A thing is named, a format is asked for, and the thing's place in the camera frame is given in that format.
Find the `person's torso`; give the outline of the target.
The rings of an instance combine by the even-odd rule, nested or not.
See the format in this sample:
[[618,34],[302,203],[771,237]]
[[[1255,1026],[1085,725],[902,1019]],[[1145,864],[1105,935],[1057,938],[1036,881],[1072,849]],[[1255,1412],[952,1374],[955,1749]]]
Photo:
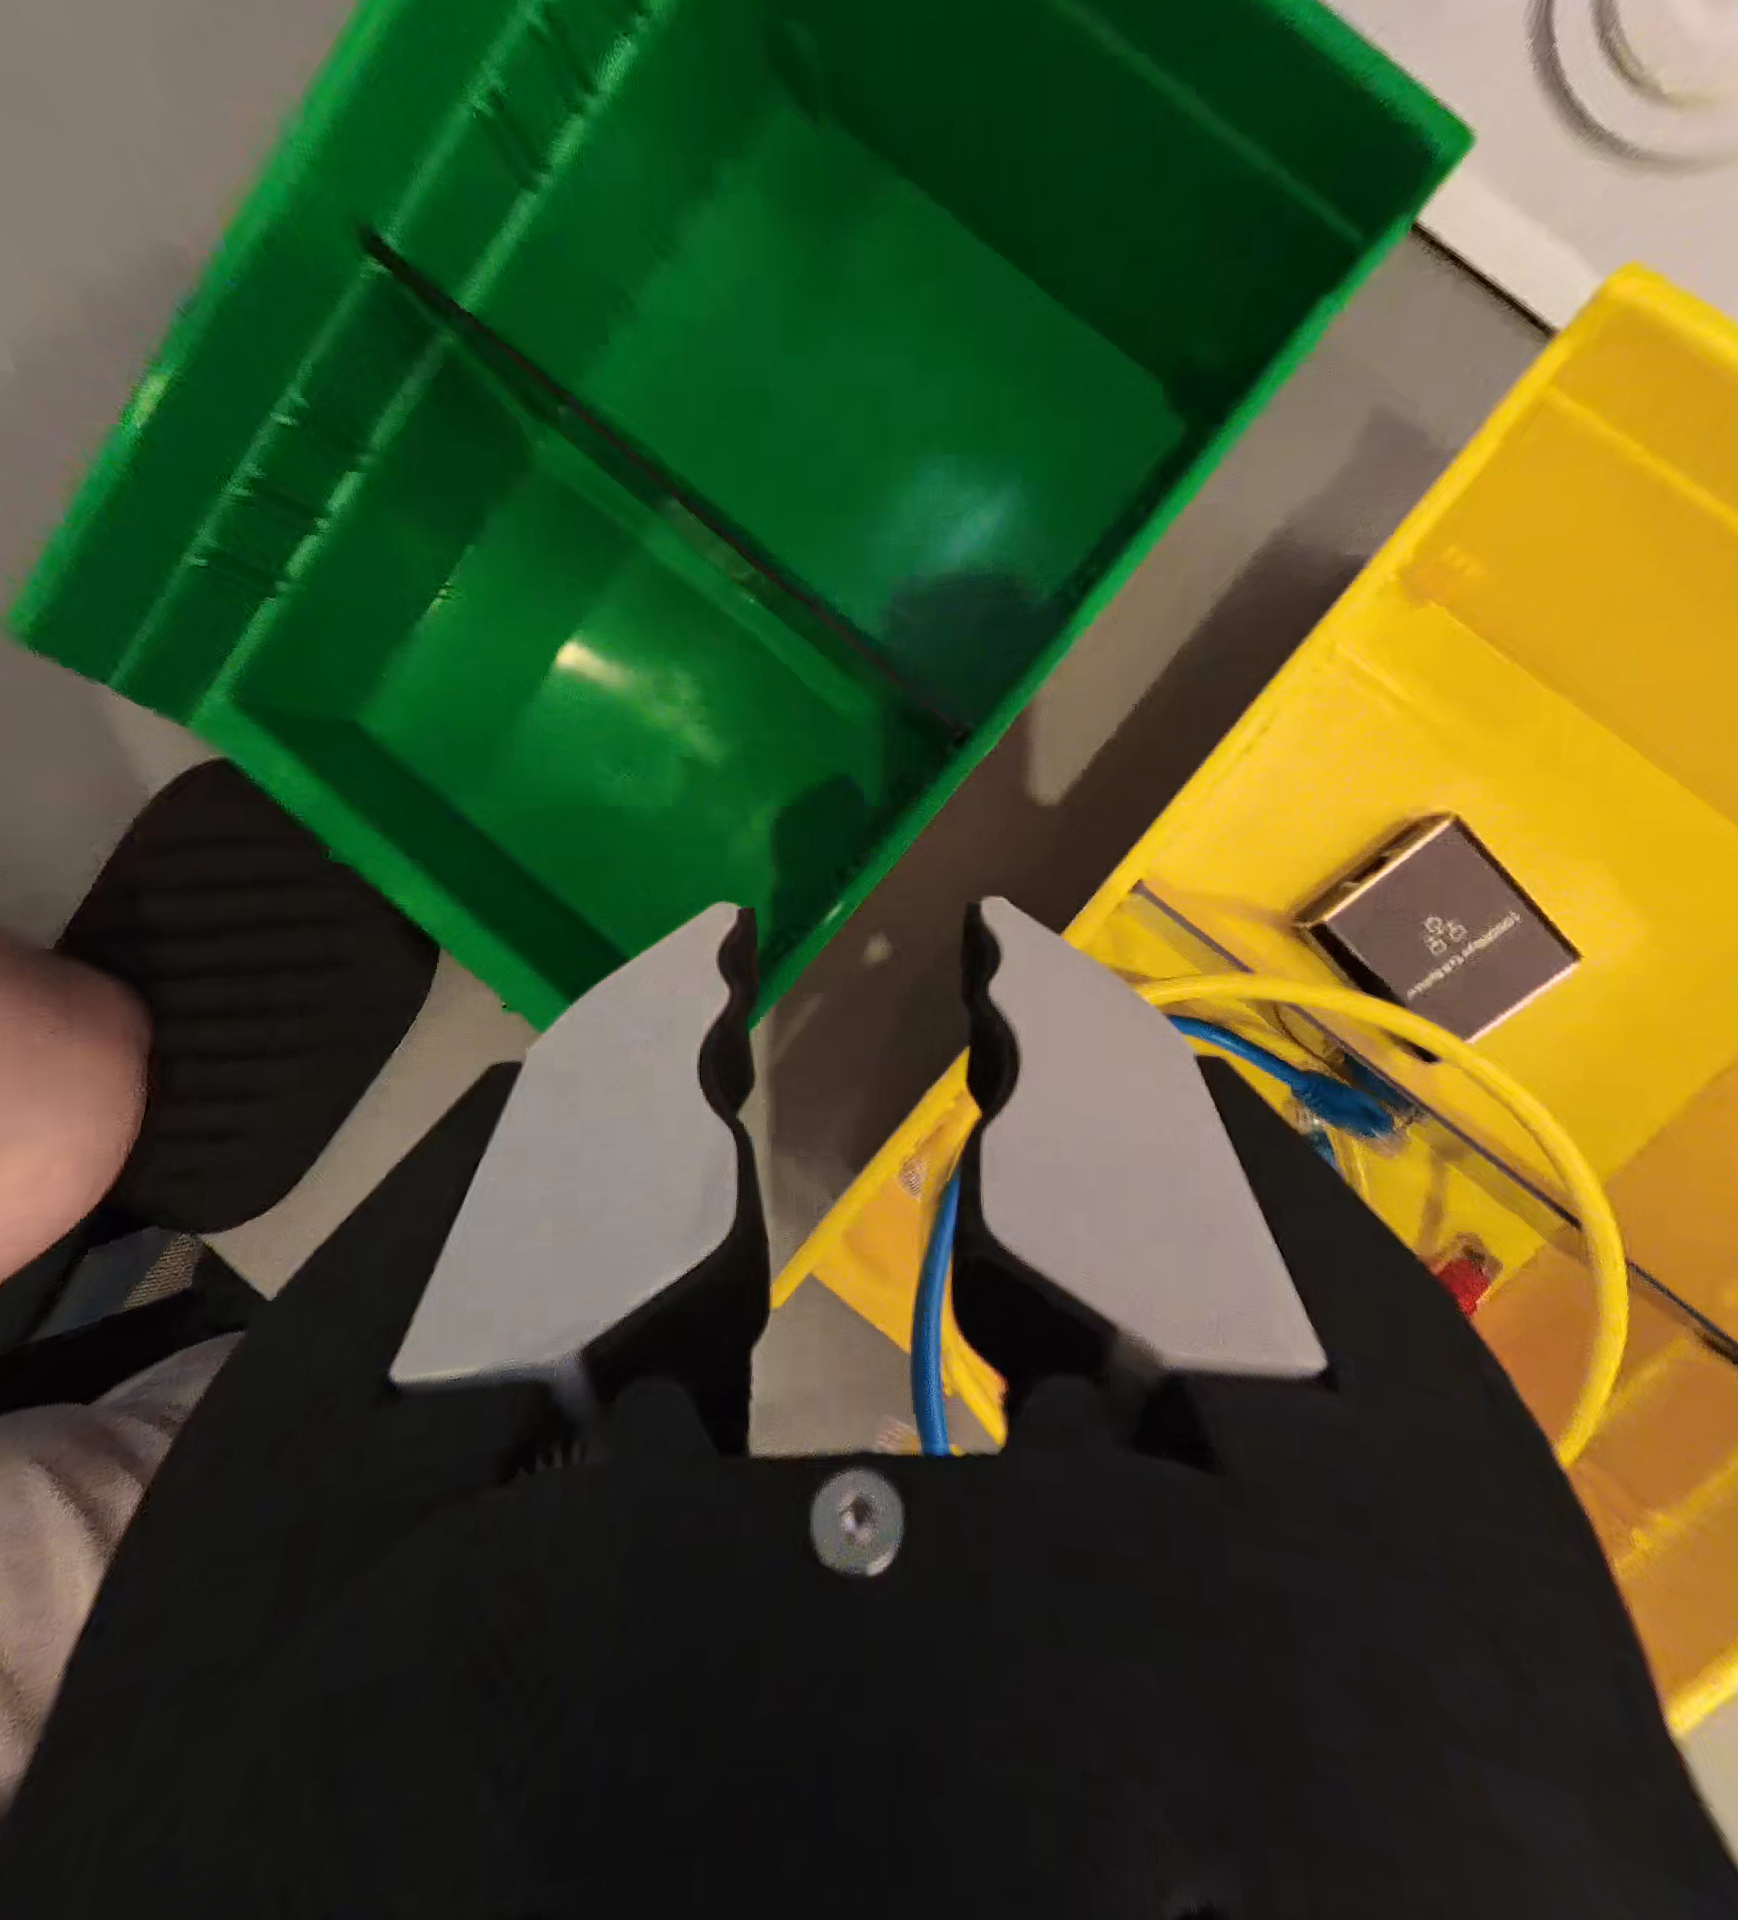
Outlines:
[[190,1345],[87,1403],[0,1414],[0,1822],[135,1504],[236,1344]]

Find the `green plastic bin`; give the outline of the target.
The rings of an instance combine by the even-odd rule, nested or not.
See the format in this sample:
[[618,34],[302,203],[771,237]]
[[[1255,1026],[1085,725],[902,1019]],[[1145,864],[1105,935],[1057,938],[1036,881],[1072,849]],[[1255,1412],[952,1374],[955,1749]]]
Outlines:
[[1327,5],[356,5],[12,634],[531,1023],[773,1002],[1471,142]]

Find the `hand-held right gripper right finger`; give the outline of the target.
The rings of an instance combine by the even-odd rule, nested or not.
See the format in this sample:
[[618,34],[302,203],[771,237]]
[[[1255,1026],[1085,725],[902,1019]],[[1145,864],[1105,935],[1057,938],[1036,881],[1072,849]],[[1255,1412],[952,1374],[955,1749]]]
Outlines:
[[1327,1374],[1191,1046],[1116,973],[1001,897],[967,912],[977,1123],[952,1319],[1009,1414],[1047,1380],[1143,1403],[1171,1378]]

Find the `yellow plastic bin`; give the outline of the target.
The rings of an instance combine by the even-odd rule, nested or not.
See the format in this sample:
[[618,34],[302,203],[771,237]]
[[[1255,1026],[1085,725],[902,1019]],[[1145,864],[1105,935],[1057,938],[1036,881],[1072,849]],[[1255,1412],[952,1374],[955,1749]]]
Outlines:
[[1571,1483],[1671,1732],[1738,1694],[1738,324],[1627,268],[1067,938],[1343,980],[1302,918],[1450,819],[1576,948],[1478,1040],[1605,1187],[1629,1329]]

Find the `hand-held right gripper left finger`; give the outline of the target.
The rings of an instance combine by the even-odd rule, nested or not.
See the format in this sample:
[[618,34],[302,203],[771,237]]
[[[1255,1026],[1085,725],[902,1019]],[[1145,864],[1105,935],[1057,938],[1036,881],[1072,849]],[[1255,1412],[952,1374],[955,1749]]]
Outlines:
[[768,1315],[751,910],[710,905],[561,1014],[522,1057],[391,1365],[398,1388],[531,1382],[587,1423],[680,1386],[751,1446]]

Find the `black wrist rest pad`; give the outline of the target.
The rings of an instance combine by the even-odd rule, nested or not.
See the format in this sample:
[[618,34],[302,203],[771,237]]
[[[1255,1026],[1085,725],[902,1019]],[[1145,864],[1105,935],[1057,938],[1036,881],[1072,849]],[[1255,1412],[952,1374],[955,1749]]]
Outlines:
[[232,763],[122,835],[53,950],[145,1016],[144,1105],[93,1207],[232,1231],[306,1178],[401,1048],[439,948]]

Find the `person's left forearm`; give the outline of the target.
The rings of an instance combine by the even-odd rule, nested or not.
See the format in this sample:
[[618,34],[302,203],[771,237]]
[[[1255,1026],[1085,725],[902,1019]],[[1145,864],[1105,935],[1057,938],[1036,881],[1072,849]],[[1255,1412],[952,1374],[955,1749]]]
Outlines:
[[139,1131],[149,1021],[81,961],[0,931],[0,1283],[109,1192]]

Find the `white sign stand base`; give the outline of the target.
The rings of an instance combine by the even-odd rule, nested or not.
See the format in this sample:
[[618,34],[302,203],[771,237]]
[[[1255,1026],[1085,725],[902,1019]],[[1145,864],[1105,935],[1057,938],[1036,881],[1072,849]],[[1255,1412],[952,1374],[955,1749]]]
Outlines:
[[1738,3],[1337,3],[1473,146],[1424,233],[1560,329],[1647,266],[1738,323]]

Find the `black ethernet splitter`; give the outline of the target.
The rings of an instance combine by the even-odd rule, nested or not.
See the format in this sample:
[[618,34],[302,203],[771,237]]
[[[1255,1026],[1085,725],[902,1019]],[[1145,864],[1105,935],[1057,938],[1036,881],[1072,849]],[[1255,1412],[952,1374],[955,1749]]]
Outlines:
[[1403,826],[1294,913],[1361,994],[1475,1043],[1582,967],[1582,954],[1456,816]]

